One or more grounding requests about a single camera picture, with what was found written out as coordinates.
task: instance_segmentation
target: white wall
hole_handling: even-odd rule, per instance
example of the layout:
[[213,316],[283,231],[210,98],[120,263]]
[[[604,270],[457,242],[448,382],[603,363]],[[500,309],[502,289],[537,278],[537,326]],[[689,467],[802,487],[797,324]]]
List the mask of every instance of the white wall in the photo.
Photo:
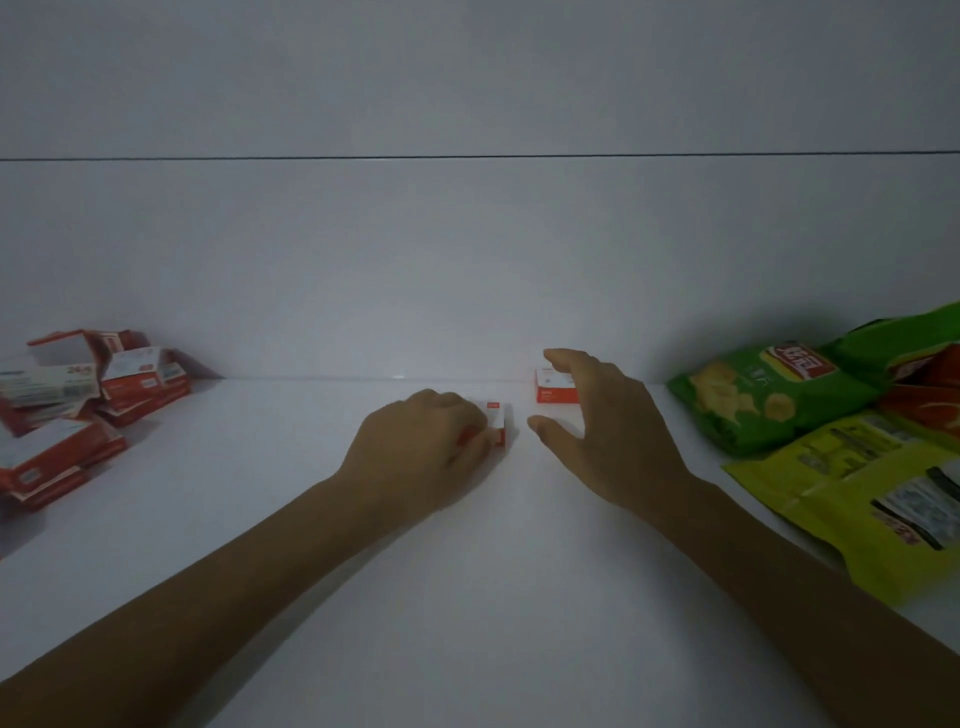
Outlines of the white wall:
[[960,149],[955,0],[5,0],[0,158]]
[[225,376],[663,380],[958,298],[953,156],[0,166],[0,342],[144,327]]

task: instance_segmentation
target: white surface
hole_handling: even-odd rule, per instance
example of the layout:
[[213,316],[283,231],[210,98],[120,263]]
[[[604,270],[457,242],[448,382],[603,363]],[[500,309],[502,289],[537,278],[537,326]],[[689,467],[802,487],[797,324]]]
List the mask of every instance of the white surface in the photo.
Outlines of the white surface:
[[955,299],[958,180],[960,156],[3,164],[0,342],[137,326],[224,376],[523,381],[568,345],[664,381]]
[[[208,386],[131,428],[134,447],[37,516],[33,537],[0,561],[0,678],[330,475],[369,411],[422,385]],[[225,703],[213,725],[828,725],[727,597],[523,426],[535,411],[576,425],[579,409],[537,407],[532,384],[458,387],[476,398],[494,388],[512,431],[486,482],[363,557],[333,595],[323,599],[323,583],[308,594],[180,725]],[[809,546],[656,396],[695,473]],[[957,649],[958,598],[960,579],[907,614]]]
[[960,148],[955,0],[6,0],[0,157]]

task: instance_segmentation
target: red logo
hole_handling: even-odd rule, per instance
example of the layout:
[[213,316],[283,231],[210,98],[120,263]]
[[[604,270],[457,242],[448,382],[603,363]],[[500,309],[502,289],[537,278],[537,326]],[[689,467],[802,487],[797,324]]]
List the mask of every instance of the red logo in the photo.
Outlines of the red logo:
[[789,343],[767,350],[801,379],[816,379],[836,371],[836,366],[802,344]]

